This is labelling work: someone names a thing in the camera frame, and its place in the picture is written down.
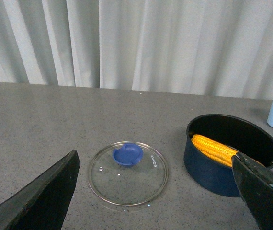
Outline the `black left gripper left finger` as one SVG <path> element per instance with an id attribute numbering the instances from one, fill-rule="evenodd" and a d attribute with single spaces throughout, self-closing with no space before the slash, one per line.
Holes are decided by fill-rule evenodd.
<path id="1" fill-rule="evenodd" d="M 80 160 L 72 150 L 0 204 L 0 230 L 59 230 L 73 197 Z"/>

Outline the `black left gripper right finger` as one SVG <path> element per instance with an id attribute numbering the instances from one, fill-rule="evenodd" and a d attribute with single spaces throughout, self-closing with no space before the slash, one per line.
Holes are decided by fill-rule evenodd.
<path id="1" fill-rule="evenodd" d="M 273 230 L 273 171 L 249 156 L 232 156 L 232 170 L 242 200 L 259 229 Z"/>

